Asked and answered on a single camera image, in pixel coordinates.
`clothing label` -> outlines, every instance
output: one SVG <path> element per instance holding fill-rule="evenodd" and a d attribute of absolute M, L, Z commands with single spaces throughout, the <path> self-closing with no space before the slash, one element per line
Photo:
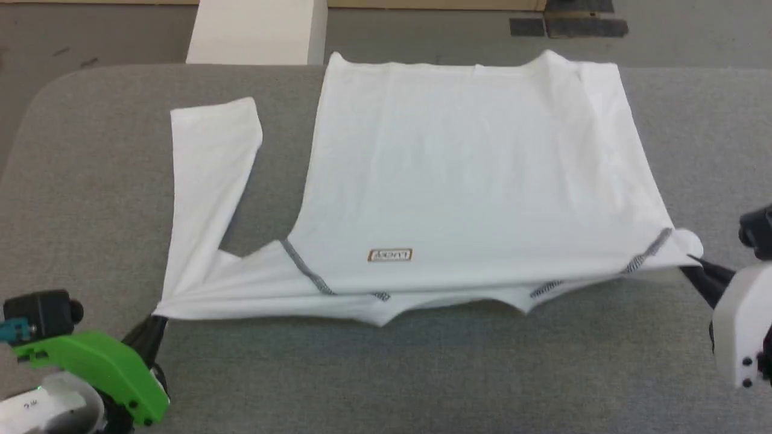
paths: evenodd
<path fill-rule="evenodd" d="M 367 261 L 372 263 L 407 262 L 413 260 L 413 249 L 372 249 Z"/>

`gray table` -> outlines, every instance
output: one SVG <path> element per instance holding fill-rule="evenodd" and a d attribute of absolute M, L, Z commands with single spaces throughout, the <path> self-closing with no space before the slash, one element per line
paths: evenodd
<path fill-rule="evenodd" d="M 753 262 L 741 212 L 772 196 L 772 73 L 623 70 L 676 222 L 707 256 Z M 161 294 L 171 233 L 169 110 L 254 96 L 265 130 L 223 246 L 291 229 L 323 70 L 131 66 L 48 85 L 0 181 L 0 297 L 65 287 L 80 329 L 122 337 Z M 152 432 L 769 432 L 772 391 L 713 367 L 709 308 L 688 284 L 617 282 L 527 317 L 495 303 L 333 320 L 177 322 L 160 363 L 172 406 Z M 41 375 L 0 351 L 0 395 Z"/>

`gray stitching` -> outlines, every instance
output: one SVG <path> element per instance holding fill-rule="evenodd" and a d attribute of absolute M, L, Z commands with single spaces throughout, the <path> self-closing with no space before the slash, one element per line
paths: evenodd
<path fill-rule="evenodd" d="M 663 229 L 657 238 L 652 242 L 648 248 L 646 248 L 646 251 L 639 255 L 633 256 L 632 259 L 630 259 L 630 262 L 625 267 L 624 270 L 622 270 L 619 274 L 630 274 L 635 272 L 637 269 L 641 268 L 644 262 L 652 256 L 656 256 L 657 253 L 659 253 L 659 250 L 662 248 L 662 246 L 665 245 L 665 242 L 670 238 L 670 236 L 673 233 L 672 228 L 665 228 Z M 553 280 L 552 282 L 547 282 L 541 287 L 536 288 L 535 290 L 531 291 L 530 297 L 531 298 L 537 298 L 541 297 L 544 294 L 550 292 L 551 290 L 559 287 L 564 283 L 563 280 Z"/>
<path fill-rule="evenodd" d="M 319 292 L 321 292 L 324 295 L 337 295 L 335 292 L 333 292 L 330 287 L 324 282 L 324 279 L 321 278 L 318 274 L 311 271 L 310 268 L 308 268 L 308 265 L 303 261 L 303 258 L 300 257 L 297 250 L 290 244 L 290 241 L 288 239 L 283 239 L 280 241 L 282 243 L 282 247 L 284 247 L 284 250 L 287 252 L 287 255 L 292 259 L 292 261 L 295 263 L 295 266 L 298 270 L 300 270 L 301 273 L 303 273 L 306 277 L 308 277 L 311 282 L 313 282 L 314 286 L 317 287 Z"/>

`white robot part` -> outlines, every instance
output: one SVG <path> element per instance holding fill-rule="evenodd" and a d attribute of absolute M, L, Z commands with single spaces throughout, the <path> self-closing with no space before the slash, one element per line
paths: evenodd
<path fill-rule="evenodd" d="M 772 266 L 737 272 L 713 311 L 718 371 L 736 388 L 762 380 L 758 355 L 772 326 Z"/>
<path fill-rule="evenodd" d="M 40 387 L 0 402 L 0 432 L 81 432 L 91 434 L 104 420 L 102 398 L 70 374 L 46 376 Z"/>

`white t-shirt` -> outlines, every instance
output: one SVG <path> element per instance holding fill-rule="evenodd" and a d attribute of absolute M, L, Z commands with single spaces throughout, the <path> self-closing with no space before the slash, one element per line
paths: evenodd
<path fill-rule="evenodd" d="M 702 254 L 673 229 L 613 64 L 549 51 L 520 67 L 333 54 L 300 215 L 287 239 L 242 259 L 217 246 L 261 139 L 253 101 L 174 110 L 172 129 L 174 228 L 156 311 L 168 317 L 385 324 L 481 299 L 528 311 Z M 221 182 L 188 189 L 187 167 Z M 191 239 L 207 243 L 175 248 Z"/>

